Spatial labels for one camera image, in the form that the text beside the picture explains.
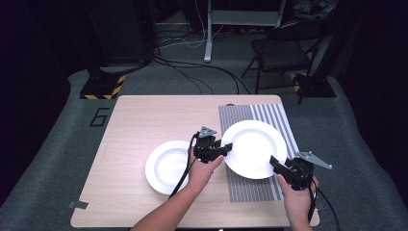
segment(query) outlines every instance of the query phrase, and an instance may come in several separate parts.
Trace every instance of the wooden table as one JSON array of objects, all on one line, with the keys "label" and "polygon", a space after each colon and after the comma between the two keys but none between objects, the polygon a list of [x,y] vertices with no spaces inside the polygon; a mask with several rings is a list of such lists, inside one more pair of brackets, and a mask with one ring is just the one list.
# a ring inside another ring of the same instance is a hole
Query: wooden table
[{"label": "wooden table", "polygon": [[[115,109],[75,209],[74,227],[131,227],[167,200],[148,184],[144,165],[167,141],[190,141],[207,126],[221,139],[218,105],[280,104],[276,95],[126,95]],[[315,213],[312,225],[319,224]],[[213,174],[179,227],[285,227],[283,201],[230,203],[225,163]]]}]

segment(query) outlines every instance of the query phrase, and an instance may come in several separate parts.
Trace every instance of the gray carpet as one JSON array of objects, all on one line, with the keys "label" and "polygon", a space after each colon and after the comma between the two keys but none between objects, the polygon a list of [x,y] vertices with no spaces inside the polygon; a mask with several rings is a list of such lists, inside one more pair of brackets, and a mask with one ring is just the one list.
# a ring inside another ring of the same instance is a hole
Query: gray carpet
[{"label": "gray carpet", "polygon": [[[258,36],[216,41],[211,65],[240,76],[251,59],[249,42]],[[174,45],[161,51],[165,59],[203,64],[204,49],[204,45],[194,49]],[[206,83],[214,94],[237,93],[235,82],[224,72],[210,68],[182,70]],[[251,93],[254,74],[243,80]],[[0,230],[75,230],[70,226],[73,210],[67,208],[67,204],[80,196],[107,122],[101,127],[89,125],[99,108],[109,108],[102,112],[109,118],[115,106],[115,99],[79,99],[87,79],[85,71],[69,77],[71,94],[65,108],[38,155],[2,206]],[[152,62],[127,75],[119,95],[200,94],[200,90],[204,94],[211,93],[208,87],[195,82],[198,86],[171,67]],[[296,104],[297,96],[292,88],[261,93],[278,94],[282,98],[299,148],[312,150],[334,166],[333,170],[317,167],[316,176],[338,215],[342,230],[408,230],[407,209],[395,184],[360,137],[340,85],[334,78],[329,78],[329,82],[338,95],[336,98],[305,98],[300,106]],[[241,85],[240,93],[246,93]],[[322,197],[318,199],[318,204],[321,203],[326,209],[320,210],[320,224],[315,230],[336,230],[333,215]]]}]

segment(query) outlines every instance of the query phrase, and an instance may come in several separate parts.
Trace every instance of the striped mat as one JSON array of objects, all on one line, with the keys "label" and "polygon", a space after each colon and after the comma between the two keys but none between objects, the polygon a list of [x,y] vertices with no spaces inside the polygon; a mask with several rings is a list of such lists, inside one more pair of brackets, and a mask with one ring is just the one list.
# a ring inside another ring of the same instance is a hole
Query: striped mat
[{"label": "striped mat", "polygon": [[[285,139],[288,157],[298,152],[292,130],[282,104],[218,106],[221,133],[242,120],[259,120],[272,125]],[[248,179],[228,166],[228,189],[231,203],[282,200],[283,195],[273,175],[266,179]]]}]

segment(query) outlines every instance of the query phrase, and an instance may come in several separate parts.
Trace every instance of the white plate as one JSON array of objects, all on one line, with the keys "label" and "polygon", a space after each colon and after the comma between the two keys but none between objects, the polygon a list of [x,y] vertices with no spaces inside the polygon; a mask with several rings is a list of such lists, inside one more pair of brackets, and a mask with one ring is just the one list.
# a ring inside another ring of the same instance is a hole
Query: white plate
[{"label": "white plate", "polygon": [[145,173],[154,190],[165,195],[173,192],[186,169],[189,145],[187,141],[169,141],[152,151],[146,161]]},{"label": "white plate", "polygon": [[230,142],[233,148],[225,157],[225,163],[239,175],[250,179],[273,175],[270,155],[282,165],[288,155],[282,135],[273,126],[258,120],[244,120],[229,127],[222,136],[221,146]]}]

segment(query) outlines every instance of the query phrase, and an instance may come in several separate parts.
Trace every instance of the hazard tape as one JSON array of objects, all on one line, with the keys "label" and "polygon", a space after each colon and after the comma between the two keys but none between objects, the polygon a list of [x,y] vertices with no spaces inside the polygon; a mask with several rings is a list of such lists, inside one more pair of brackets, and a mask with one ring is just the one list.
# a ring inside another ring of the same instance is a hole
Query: hazard tape
[{"label": "hazard tape", "polygon": [[81,99],[115,99],[122,88],[123,82],[125,81],[126,76],[122,76],[118,79],[115,89],[112,94],[84,94],[81,95]]},{"label": "hazard tape", "polygon": [[300,89],[300,86],[298,85],[299,83],[298,83],[296,80],[294,80],[294,77],[296,77],[296,74],[291,73],[291,79],[292,79],[293,83],[294,83],[295,85],[297,85],[297,86],[294,86],[294,91],[295,91],[295,92],[298,92],[299,89]]}]

